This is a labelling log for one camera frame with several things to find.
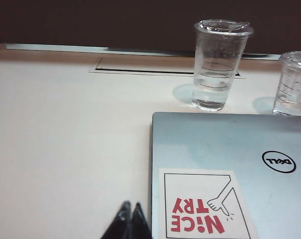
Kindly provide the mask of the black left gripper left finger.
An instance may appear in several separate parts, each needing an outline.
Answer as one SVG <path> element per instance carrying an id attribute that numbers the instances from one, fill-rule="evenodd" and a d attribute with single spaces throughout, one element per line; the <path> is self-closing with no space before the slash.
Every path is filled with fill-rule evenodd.
<path id="1" fill-rule="evenodd" d="M 124 201 L 109 227 L 102 235 L 102 239 L 129 239 L 130 238 L 131 203 Z"/>

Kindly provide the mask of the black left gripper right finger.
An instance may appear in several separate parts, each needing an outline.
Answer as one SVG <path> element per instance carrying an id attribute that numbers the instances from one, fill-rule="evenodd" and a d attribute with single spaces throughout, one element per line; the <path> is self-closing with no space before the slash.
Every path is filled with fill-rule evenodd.
<path id="1" fill-rule="evenodd" d="M 130 215 L 130 239 L 151 239 L 152 235 L 147 225 L 141 204 L 136 203 Z"/>

